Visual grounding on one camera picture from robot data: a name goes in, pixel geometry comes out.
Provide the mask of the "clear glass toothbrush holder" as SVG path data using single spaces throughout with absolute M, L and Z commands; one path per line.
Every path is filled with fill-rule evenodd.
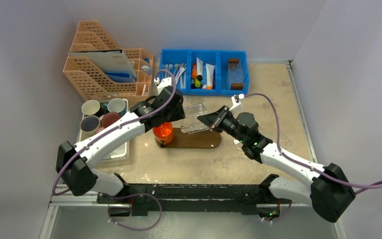
M 203 103 L 198 103 L 184 107 L 185 119 L 181 123 L 181 132 L 193 134 L 201 131 L 209 130 L 205 124 L 197 119 L 198 116 L 208 113 Z

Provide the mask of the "orange translucent cup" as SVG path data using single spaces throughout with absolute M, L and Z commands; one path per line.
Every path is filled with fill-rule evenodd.
M 165 147 L 174 139 L 173 125 L 170 122 L 165 122 L 158 127 L 153 128 L 155 141 L 160 147 Z

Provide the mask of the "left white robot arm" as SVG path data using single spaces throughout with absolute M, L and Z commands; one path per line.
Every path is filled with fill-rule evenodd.
M 52 194 L 59 196 L 67 191 L 82 196 L 89 191 L 109 195 L 117 204 L 128 199 L 128 184 L 119 174 L 107 174 L 96 166 L 115 149 L 154 127 L 185 118 L 183 94 L 173 86 L 164 87 L 157 96 L 139 102 L 121 119 L 96 135 L 72 145 L 68 141 L 58 147 L 57 180 L 63 180 L 67 190 Z

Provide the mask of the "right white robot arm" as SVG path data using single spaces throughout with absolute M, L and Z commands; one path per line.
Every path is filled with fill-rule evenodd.
M 259 189 L 260 198 L 267 203 L 276 198 L 290 199 L 308 206 L 328 222 L 335 223 L 356 194 L 348 179 L 336 164 L 324 166 L 294 155 L 259 132 L 254 115 L 243 112 L 234 116 L 228 107 L 197 119 L 211 130 L 225 132 L 242 144 L 242 151 L 252 160 L 274 167 L 295 179 L 290 182 L 275 177 Z

